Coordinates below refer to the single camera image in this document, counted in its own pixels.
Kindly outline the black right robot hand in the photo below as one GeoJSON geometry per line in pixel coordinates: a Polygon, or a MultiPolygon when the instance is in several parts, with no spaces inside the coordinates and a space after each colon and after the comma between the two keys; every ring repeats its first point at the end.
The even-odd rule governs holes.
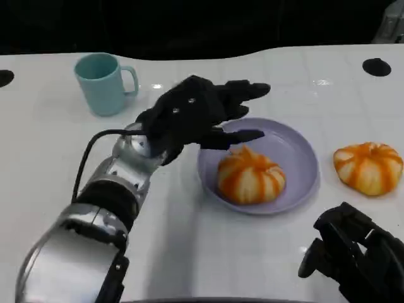
{"type": "Polygon", "coordinates": [[[403,302],[403,242],[347,202],[314,223],[298,276],[315,271],[339,284],[349,302],[403,302]]]}

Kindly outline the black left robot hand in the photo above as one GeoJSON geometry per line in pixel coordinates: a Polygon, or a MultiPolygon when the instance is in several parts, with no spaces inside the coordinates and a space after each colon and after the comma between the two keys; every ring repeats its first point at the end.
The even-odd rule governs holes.
{"type": "Polygon", "coordinates": [[[266,83],[235,80],[215,85],[192,75],[160,96],[136,121],[154,152],[166,152],[163,164],[168,165],[191,143],[202,149],[228,150],[232,145],[263,137],[264,133],[255,129],[226,133],[220,124],[244,117],[249,108],[243,103],[263,97],[270,90],[266,83]]]}

